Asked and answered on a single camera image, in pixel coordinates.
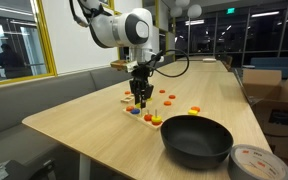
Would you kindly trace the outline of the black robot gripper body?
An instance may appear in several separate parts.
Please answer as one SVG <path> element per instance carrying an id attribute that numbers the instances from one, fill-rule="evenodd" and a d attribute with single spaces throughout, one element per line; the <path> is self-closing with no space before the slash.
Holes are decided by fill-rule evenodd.
<path id="1" fill-rule="evenodd" d="M 150 68 L 144 65 L 138 66 L 131 72 L 131 75 L 133 77 L 129 81 L 131 92 L 136 96 L 143 95 L 145 99 L 150 98 L 154 88 L 148 81 Z"/>

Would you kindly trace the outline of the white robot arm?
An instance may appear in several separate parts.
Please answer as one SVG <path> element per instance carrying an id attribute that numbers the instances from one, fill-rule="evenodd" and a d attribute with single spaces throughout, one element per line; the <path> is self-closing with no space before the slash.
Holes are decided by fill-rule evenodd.
<path id="1" fill-rule="evenodd" d="M 135 96 L 135 103 L 145 108 L 154 88 L 148 81 L 153 71 L 150 63 L 162 59 L 162 52 L 154 53 L 152 50 L 153 20 L 150 11 L 135 8 L 129 13 L 113 15 L 105 11 L 98 0 L 76 1 L 86 20 L 76 14 L 73 0 L 69 0 L 73 19 L 78 25 L 90 29 L 99 47 L 129 48 L 126 72 L 133 77 L 129 81 L 131 93 Z"/>

